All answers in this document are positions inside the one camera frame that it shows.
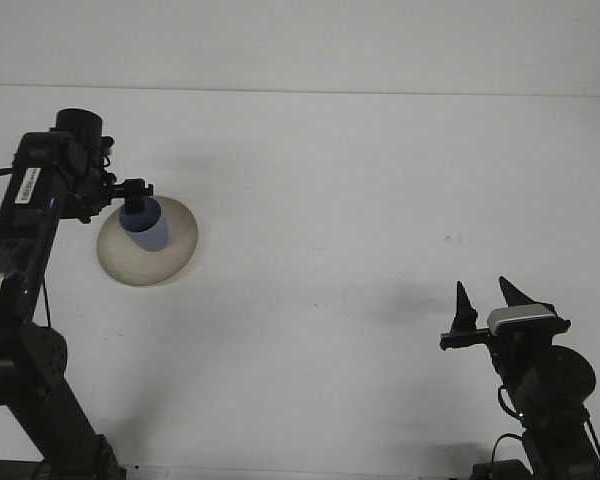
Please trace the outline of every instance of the black cable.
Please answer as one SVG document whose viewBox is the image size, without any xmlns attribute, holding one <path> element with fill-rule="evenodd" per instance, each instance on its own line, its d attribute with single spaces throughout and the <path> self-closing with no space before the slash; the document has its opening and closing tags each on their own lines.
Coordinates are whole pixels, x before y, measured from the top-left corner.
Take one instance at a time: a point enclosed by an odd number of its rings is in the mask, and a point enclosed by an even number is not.
<svg viewBox="0 0 600 480">
<path fill-rule="evenodd" d="M 512 408 L 509 408 L 509 406 L 504 401 L 504 397 L 502 396 L 502 392 L 503 392 L 503 390 L 505 390 L 505 388 L 506 387 L 504 385 L 500 385 L 500 387 L 498 388 L 498 403 L 500 404 L 500 406 L 504 410 L 504 413 L 506 413 L 507 415 L 515 418 L 516 420 L 520 420 L 518 414 Z"/>
<path fill-rule="evenodd" d="M 47 282 L 42 277 L 42 293 L 44 293 L 44 308 L 47 311 L 47 327 L 51 328 L 51 310 L 49 309 L 49 293 L 47 292 Z"/>
<path fill-rule="evenodd" d="M 598 453 L 598 458 L 600 458 L 600 442 L 598 441 L 598 436 L 596 435 L 596 431 L 593 429 L 593 424 L 591 423 L 591 419 L 587 419 L 587 427 L 589 427 L 589 432 L 591 432 L 591 438 L 593 439 L 593 444 L 596 446 L 596 452 Z"/>
<path fill-rule="evenodd" d="M 491 478 L 493 478 L 493 464 L 496 462 L 496 449 L 498 448 L 500 440 L 504 440 L 505 438 L 513 438 L 514 440 L 518 440 L 520 442 L 522 441 L 522 437 L 520 435 L 516 435 L 515 433 L 505 433 L 498 437 L 495 445 L 493 446 L 493 450 L 491 450 L 491 467 L 489 468 Z"/>
<path fill-rule="evenodd" d="M 40 470 L 42 469 L 42 466 L 45 463 L 47 463 L 46 458 L 43 458 L 42 460 L 40 460 L 40 462 L 38 462 L 38 465 L 36 465 L 36 468 L 33 471 L 33 473 L 31 474 L 31 477 L 29 477 L 29 480 L 35 480 L 38 477 L 38 474 L 40 473 Z"/>
</svg>

